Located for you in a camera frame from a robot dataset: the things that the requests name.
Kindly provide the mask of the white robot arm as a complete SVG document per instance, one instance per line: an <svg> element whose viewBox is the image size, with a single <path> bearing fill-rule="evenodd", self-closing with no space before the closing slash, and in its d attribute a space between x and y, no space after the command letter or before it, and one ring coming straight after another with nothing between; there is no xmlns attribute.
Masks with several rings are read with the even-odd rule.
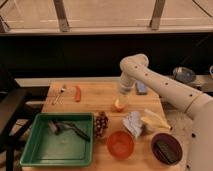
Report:
<svg viewBox="0 0 213 171"><path fill-rule="evenodd" d="M213 171L213 97L156 73L148 65L145 54L123 58L119 92L129 93L138 80L187 114L193 120L193 137L190 138L186 171Z"/></svg>

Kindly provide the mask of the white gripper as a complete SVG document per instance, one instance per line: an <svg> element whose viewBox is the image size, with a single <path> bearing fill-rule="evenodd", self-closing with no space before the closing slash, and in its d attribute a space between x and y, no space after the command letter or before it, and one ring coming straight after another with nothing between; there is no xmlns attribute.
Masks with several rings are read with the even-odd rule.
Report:
<svg viewBox="0 0 213 171"><path fill-rule="evenodd" d="M125 103L126 106L129 103L129 96L127 95L133 88L133 85L135 83L135 79L127 75L126 73L122 73L119 78L119 92L122 93L118 96L117 99L119 99L122 103Z"/></svg>

